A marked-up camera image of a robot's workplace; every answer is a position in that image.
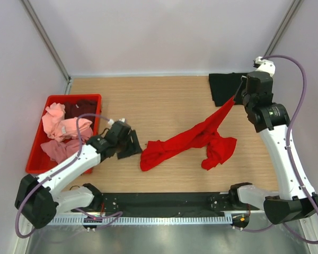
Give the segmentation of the aluminium frame post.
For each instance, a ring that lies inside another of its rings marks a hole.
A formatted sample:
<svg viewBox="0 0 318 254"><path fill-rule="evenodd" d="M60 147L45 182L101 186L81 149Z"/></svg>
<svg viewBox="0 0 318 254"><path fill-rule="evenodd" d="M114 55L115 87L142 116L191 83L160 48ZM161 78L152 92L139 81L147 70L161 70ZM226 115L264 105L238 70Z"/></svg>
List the aluminium frame post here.
<svg viewBox="0 0 318 254"><path fill-rule="evenodd" d="M281 20L281 23L279 24L276 32L274 33L272 40L270 41L267 50L264 53L264 57L267 57L269 55L272 55L274 50L276 49L277 45L281 42L283 36L285 35L289 25L291 24L291 21L297 14L298 10L300 9L302 3L304 1L302 0L293 0L291 2L290 7L288 8L286 14Z"/></svg>
<svg viewBox="0 0 318 254"><path fill-rule="evenodd" d="M71 77L63 64L56 48L54 47L50 37L48 36L48 33L46 29L44 28L42 22L40 21L36 11L34 10L32 4L30 3L29 0L20 0L20 3L26 10L32 24L34 25L35 29L39 33L43 43L45 44L47 50L49 51L51 57L53 58L56 66L58 67L59 71L63 75L64 79L67 81L67 83L70 83Z"/></svg>

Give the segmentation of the red plastic bin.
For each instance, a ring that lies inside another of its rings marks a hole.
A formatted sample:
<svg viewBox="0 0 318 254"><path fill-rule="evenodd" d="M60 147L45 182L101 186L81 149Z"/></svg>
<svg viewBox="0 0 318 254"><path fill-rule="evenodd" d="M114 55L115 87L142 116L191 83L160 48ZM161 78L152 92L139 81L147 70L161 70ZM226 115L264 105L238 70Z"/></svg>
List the red plastic bin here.
<svg viewBox="0 0 318 254"><path fill-rule="evenodd" d="M101 113L101 102L102 97L99 94L79 94L79 95L51 95L47 98L44 108L50 106L52 103L61 103L64 105L65 102L76 103L80 99L89 99L97 101L98 105L95 114ZM43 131L42 121L40 121L36 136L31 148L29 159L25 171L30 174L40 174L47 170L55 167L57 163L52 161L46 153L42 151L41 144L48 142L50 139Z"/></svg>

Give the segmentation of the left aluminium frame post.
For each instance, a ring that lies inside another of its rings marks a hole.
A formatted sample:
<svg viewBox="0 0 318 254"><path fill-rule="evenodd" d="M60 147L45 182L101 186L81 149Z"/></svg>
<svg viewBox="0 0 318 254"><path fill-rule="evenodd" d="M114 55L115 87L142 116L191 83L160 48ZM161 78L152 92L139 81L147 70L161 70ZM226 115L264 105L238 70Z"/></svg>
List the left aluminium frame post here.
<svg viewBox="0 0 318 254"><path fill-rule="evenodd" d="M54 47L50 37L48 36L48 33L46 29L44 28L42 22L40 21L36 11L34 10L32 4L30 3L29 0L20 0L20 3L26 10L32 24L34 25L35 29L39 33L43 43L45 44L47 50L49 51L51 57L53 58L56 66L58 67L59 71L63 75L64 79L67 81L67 83L70 83L71 77L63 64L56 48Z"/></svg>

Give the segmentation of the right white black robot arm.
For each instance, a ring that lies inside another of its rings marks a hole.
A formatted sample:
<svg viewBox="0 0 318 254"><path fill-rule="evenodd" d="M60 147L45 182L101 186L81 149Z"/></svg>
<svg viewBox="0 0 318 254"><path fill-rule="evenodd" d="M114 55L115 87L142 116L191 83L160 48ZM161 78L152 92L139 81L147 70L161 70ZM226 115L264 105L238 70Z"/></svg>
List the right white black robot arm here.
<svg viewBox="0 0 318 254"><path fill-rule="evenodd" d="M272 101L273 78L267 72L253 71L242 77L235 95L241 101L270 155L278 182L278 191L269 192L251 183L239 183L229 189L228 203L239 210L246 204L263 210L272 224L300 220L315 213L318 193L307 179L296 152L290 159L287 137L290 119L285 107Z"/></svg>

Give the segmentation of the right aluminium frame post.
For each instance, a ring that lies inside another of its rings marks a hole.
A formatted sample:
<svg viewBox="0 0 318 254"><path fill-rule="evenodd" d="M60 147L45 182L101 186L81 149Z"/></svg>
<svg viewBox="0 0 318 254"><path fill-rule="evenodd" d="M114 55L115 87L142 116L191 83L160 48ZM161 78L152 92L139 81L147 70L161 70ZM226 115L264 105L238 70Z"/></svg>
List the right aluminium frame post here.
<svg viewBox="0 0 318 254"><path fill-rule="evenodd" d="M293 0L291 2L290 7L288 8L286 14L281 20L281 23L279 24L276 32L274 33L272 40L270 41L267 50L264 53L264 57L267 57L269 55L272 55L274 50L276 49L277 45L281 42L283 36L285 35L289 25L291 24L291 21L297 14L298 10L300 9L302 3L304 1L302 0Z"/></svg>

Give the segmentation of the red t shirt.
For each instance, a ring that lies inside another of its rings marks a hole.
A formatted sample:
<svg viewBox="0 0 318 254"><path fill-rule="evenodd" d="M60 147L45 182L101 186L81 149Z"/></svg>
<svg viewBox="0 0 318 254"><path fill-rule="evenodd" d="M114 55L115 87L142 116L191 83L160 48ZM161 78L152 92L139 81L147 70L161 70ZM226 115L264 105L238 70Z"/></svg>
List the red t shirt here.
<svg viewBox="0 0 318 254"><path fill-rule="evenodd" d="M218 128L234 106L231 97L215 113L166 141L148 141L146 149L140 156L140 169L149 171L162 162L191 148L206 148L206 159L201 167L210 170L226 162L234 153L237 140L232 137L221 137Z"/></svg>

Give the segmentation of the light pink t shirt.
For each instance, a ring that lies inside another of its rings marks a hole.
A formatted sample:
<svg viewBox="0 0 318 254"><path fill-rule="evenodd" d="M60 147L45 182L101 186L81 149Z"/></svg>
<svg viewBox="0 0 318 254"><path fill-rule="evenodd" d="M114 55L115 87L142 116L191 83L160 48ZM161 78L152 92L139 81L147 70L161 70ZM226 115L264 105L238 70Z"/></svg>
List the light pink t shirt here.
<svg viewBox="0 0 318 254"><path fill-rule="evenodd" d="M66 139L76 139L78 132L92 134L92 121L80 118L77 123L77 117L65 119L65 105L61 103L52 103L46 107L46 113L42 116L42 127L48 138L57 142Z"/></svg>

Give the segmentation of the dark maroon t shirt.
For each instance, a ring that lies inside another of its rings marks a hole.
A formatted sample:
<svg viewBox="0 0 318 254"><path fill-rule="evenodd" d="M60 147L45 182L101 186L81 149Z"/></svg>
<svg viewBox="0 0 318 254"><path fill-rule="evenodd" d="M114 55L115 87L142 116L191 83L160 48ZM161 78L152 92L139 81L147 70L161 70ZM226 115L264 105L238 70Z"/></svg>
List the dark maroon t shirt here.
<svg viewBox="0 0 318 254"><path fill-rule="evenodd" d="M80 99L76 103L65 102L65 119L79 117L82 114L94 114L97 108L97 101Z"/></svg>

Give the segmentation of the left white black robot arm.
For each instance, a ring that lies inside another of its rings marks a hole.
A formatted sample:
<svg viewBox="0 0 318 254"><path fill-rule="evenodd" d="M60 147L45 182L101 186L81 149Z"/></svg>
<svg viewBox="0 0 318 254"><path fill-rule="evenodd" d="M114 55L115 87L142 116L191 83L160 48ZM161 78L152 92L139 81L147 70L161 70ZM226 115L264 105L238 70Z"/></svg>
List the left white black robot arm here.
<svg viewBox="0 0 318 254"><path fill-rule="evenodd" d="M46 226L58 214L78 208L95 212L103 203L103 194L92 184L64 191L64 188L88 169L106 159L118 159L140 154L138 136L123 121L112 124L104 136L96 135L87 140L77 153L49 171L36 177L22 178L15 207L35 229Z"/></svg>

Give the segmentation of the dusty pink t shirt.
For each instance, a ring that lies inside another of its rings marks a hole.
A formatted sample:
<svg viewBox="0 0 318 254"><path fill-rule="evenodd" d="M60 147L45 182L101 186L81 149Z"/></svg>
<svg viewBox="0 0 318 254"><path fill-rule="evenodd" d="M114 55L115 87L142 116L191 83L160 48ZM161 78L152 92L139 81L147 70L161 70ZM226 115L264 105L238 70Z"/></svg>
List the dusty pink t shirt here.
<svg viewBox="0 0 318 254"><path fill-rule="evenodd" d="M86 141L93 135L91 128L80 130L81 141L79 141L77 131L72 130L69 133L63 131L56 132L56 135L45 132L50 139L48 142L42 143L40 146L42 151L56 163L61 163L73 154L79 151L80 144L85 144Z"/></svg>

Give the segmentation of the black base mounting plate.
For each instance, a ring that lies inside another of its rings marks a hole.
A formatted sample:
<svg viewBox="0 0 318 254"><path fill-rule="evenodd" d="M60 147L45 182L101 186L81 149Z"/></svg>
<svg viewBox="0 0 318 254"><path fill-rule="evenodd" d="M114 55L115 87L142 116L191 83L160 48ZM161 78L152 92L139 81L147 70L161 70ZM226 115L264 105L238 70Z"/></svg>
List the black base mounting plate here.
<svg viewBox="0 0 318 254"><path fill-rule="evenodd" d="M85 211L114 213L125 216L175 216L199 211L246 210L249 205L236 201L228 193L104 193L94 195L93 202Z"/></svg>

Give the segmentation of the folded black t shirt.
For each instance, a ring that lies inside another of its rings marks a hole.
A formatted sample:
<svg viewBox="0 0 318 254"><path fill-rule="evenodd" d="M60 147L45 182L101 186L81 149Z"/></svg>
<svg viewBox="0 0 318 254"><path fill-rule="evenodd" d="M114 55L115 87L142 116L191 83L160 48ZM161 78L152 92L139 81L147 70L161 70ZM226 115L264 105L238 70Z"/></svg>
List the folded black t shirt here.
<svg viewBox="0 0 318 254"><path fill-rule="evenodd" d="M209 74L209 87L212 100L216 107L223 106L235 95L243 76L247 76L247 73Z"/></svg>

